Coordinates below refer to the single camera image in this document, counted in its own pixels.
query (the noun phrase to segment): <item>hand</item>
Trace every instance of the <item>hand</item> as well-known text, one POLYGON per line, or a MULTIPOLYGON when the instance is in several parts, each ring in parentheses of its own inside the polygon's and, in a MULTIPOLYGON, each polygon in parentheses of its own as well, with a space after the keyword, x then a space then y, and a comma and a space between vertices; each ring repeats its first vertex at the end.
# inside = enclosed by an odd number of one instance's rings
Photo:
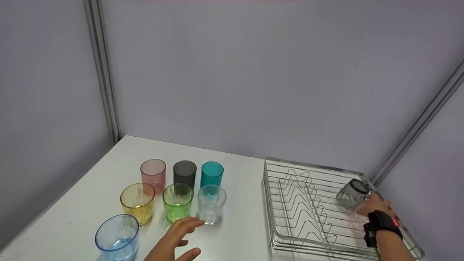
POLYGON ((356 213, 363 216, 367 216, 374 210, 380 210, 389 214, 390 217, 395 217, 396 212, 390 208, 390 204, 391 202, 389 200, 382 201, 380 200, 379 195, 377 195, 376 193, 372 193, 371 195, 369 195, 366 202, 356 210, 356 213))
POLYGON ((177 220, 143 261, 192 261, 201 253, 199 248, 188 250, 178 259, 174 258, 174 249, 187 245, 188 240, 182 238, 204 223, 204 220, 191 216, 177 220))

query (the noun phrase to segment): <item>wall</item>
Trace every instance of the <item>wall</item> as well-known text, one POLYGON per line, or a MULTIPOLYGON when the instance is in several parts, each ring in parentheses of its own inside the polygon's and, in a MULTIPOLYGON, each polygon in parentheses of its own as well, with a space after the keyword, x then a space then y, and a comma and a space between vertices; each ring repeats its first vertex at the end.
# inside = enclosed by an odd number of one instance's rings
POLYGON ((81 0, 0 2, 0 249, 110 147, 81 0))
POLYGON ((464 57, 463 9, 104 0, 122 132, 369 174, 464 57))
POLYGON ((428 260, 461 260, 464 86, 430 122, 379 189, 428 260))

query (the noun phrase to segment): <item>green cup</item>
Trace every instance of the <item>green cup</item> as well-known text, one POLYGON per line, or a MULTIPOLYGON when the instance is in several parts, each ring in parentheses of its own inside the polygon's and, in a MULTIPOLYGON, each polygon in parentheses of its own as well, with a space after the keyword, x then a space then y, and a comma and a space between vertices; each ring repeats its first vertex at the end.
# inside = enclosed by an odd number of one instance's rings
POLYGON ((164 213, 166 219, 174 223, 188 216, 192 206, 193 190, 184 183, 174 183, 163 192, 164 213))

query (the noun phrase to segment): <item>table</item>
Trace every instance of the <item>table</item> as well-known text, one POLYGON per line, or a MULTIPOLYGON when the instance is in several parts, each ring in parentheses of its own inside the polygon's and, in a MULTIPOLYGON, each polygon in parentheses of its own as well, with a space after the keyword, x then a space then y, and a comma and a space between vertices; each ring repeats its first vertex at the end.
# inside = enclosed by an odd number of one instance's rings
MULTIPOLYGON (((166 184, 173 182, 173 165, 191 160, 198 169, 207 161, 224 166, 221 186, 227 193, 224 219, 202 226, 185 237, 187 247, 177 248, 176 257, 193 247, 202 253, 198 261, 267 261, 278 259, 269 251, 265 222, 262 177, 264 160, 213 150, 199 149, 144 138, 125 136, 79 182, 0 254, 0 261, 99 261, 95 232, 111 216, 121 214, 119 196, 124 188, 141 181, 140 165, 147 159, 166 162, 166 184)), ((197 171, 195 193, 200 187, 197 171)), ((197 199, 192 212, 196 213, 197 199)), ((155 199, 150 224, 140 231, 141 261, 164 235, 162 198, 155 199)))

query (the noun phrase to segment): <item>wire dish rack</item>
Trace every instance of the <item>wire dish rack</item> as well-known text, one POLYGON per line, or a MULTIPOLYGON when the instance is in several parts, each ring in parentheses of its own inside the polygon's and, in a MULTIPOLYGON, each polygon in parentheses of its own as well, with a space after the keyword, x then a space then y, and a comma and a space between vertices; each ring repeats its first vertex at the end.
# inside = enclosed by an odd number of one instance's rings
MULTIPOLYGON (((335 200, 353 178, 376 191, 359 172, 266 158, 263 187, 272 249, 299 253, 300 258, 378 260, 364 242, 366 218, 346 211, 335 200)), ((424 251, 399 222, 406 246, 416 260, 422 259, 424 251)))

